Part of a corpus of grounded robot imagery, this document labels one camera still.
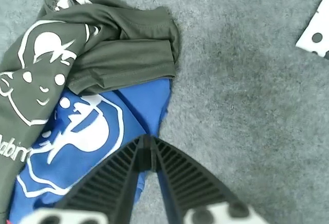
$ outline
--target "gray carpet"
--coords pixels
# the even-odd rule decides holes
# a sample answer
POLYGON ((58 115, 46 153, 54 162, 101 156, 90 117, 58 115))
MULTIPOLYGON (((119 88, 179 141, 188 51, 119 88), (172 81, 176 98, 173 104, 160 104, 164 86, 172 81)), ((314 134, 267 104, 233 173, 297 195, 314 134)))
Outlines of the gray carpet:
MULTIPOLYGON (((321 0, 123 0, 163 5, 182 36, 161 137, 270 223, 328 223, 329 61, 295 48, 321 0)), ((42 0, 1 0, 0 54, 42 0)), ((167 223, 155 176, 132 223, 167 223)))

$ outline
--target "polka dot cloth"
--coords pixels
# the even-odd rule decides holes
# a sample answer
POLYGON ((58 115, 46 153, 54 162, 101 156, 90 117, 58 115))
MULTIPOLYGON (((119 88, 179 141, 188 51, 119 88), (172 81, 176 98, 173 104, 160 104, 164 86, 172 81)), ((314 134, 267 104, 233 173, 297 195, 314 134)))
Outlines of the polka dot cloth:
POLYGON ((296 47, 329 60, 329 0, 322 0, 296 47))

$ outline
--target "t-shirt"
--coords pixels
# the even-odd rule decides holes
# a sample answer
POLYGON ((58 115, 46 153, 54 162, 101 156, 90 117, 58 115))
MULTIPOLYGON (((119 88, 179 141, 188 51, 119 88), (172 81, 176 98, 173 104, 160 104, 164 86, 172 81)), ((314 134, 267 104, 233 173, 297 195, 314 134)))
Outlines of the t-shirt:
POLYGON ((165 8, 117 0, 44 0, 0 63, 0 224, 16 176, 64 88, 96 95, 175 76, 178 30, 165 8))
MULTIPOLYGON (((142 134, 157 135, 170 97, 168 79, 78 96, 64 89, 17 176, 9 220, 52 207, 112 152, 142 134)), ((138 178, 135 202, 144 189, 138 178)))

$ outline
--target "gray t-shirt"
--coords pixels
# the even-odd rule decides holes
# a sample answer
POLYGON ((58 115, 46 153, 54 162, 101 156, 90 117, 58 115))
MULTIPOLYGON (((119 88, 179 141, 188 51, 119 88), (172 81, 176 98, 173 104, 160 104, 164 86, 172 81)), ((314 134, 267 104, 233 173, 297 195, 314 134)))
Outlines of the gray t-shirt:
POLYGON ((45 0, 0 63, 0 224, 15 178, 65 86, 91 95, 173 78, 178 55, 178 30, 164 8, 45 0))

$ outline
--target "cartoon boy face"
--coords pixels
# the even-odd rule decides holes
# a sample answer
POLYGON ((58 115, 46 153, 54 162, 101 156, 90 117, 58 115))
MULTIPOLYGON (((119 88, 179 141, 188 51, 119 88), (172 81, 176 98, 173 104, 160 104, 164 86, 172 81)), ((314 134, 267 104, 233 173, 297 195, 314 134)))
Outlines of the cartoon boy face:
POLYGON ((34 73, 29 68, 14 73, 0 73, 0 96, 8 98, 15 113, 29 126, 47 123, 43 107, 50 103, 55 105, 51 101, 55 85, 63 86, 65 83, 65 77, 61 73, 47 81, 45 79, 50 78, 49 76, 34 73))
POLYGON ((67 50, 75 40, 63 44, 56 33, 42 32, 31 36, 34 38, 31 43, 29 35, 32 31, 30 29, 24 35, 18 53, 22 68, 0 73, 0 97, 8 98, 16 114, 29 126, 47 123, 49 109, 58 101, 56 93, 62 90, 59 87, 66 81, 63 72, 71 65, 68 59, 77 57, 67 50))

